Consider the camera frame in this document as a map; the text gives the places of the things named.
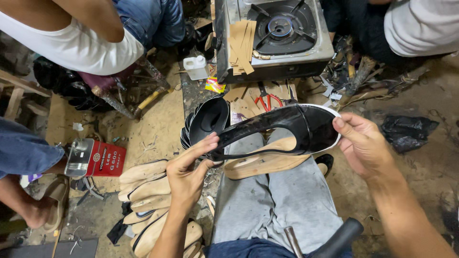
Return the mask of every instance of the red pliers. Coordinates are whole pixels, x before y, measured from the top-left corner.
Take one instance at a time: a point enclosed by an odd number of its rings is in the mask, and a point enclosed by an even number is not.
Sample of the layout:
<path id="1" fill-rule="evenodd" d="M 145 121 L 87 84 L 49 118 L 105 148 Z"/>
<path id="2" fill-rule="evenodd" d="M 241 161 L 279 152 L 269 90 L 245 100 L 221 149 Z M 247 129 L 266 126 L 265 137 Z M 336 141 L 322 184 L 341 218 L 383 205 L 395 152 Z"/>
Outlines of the red pliers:
<path id="1" fill-rule="evenodd" d="M 271 111 L 271 97 L 272 97 L 275 100 L 277 100 L 277 102 L 279 103 L 279 106 L 282 107 L 282 101 L 280 101 L 280 99 L 278 97 L 274 96 L 273 94 L 268 94 L 266 92 L 266 90 L 264 89 L 263 82 L 258 82 L 258 87 L 260 89 L 260 96 L 255 99 L 255 104 L 257 104 L 258 101 L 260 100 L 261 105 L 263 106 L 264 110 L 265 111 Z M 266 106 L 266 104 L 264 104 L 264 101 L 263 101 L 263 97 L 264 96 L 267 96 L 267 98 L 268 98 L 268 106 Z"/>

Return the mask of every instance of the gray sweatpants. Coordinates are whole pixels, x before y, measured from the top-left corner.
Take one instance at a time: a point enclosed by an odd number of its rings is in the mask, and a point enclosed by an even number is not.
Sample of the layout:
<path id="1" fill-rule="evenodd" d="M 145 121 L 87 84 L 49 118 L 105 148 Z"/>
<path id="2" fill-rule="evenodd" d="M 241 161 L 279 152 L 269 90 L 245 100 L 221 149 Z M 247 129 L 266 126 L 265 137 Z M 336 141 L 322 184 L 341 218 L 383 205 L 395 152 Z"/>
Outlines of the gray sweatpants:
<path id="1" fill-rule="evenodd" d="M 268 144 L 292 136 L 276 129 Z M 261 134 L 232 143 L 227 153 L 242 154 L 263 147 Z M 301 251 L 323 245 L 343 221 L 336 213 L 324 176 L 310 157 L 296 168 L 231 180 L 222 175 L 218 189 L 212 243 L 262 238 L 292 251 L 284 228 L 292 226 Z"/>

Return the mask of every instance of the gas stove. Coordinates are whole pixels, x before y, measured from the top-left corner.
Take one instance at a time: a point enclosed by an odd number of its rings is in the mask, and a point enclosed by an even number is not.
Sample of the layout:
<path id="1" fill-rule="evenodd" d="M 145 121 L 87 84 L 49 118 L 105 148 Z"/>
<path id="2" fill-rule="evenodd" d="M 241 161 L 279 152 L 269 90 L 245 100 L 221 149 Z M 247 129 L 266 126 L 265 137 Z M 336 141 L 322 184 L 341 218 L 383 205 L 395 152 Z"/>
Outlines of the gas stove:
<path id="1" fill-rule="evenodd" d="M 250 74 L 233 75 L 230 24 L 256 20 Z M 334 55 L 319 0 L 215 0 L 220 84 L 320 75 Z"/>

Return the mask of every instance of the black tool handle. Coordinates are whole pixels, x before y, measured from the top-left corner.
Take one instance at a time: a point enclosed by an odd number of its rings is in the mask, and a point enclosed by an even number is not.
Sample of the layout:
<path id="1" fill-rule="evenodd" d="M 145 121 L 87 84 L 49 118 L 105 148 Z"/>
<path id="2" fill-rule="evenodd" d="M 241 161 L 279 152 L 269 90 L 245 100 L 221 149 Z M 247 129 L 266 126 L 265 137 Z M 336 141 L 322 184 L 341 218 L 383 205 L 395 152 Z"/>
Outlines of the black tool handle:
<path id="1" fill-rule="evenodd" d="M 353 218 L 348 218 L 346 222 L 331 236 L 331 238 L 319 248 L 312 258 L 336 258 L 341 252 L 351 245 L 362 232 L 364 227 Z"/>

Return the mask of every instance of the fingernail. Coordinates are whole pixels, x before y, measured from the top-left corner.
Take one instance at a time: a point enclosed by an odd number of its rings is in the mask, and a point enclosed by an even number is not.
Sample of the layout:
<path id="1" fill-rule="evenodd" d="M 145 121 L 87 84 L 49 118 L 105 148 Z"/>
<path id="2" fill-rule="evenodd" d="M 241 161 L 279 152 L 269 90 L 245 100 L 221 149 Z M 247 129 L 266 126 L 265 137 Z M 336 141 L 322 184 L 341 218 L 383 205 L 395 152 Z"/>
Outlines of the fingernail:
<path id="1" fill-rule="evenodd" d="M 341 118 L 335 118 L 335 124 L 336 124 L 339 128 L 344 127 L 344 121 L 343 121 Z"/>

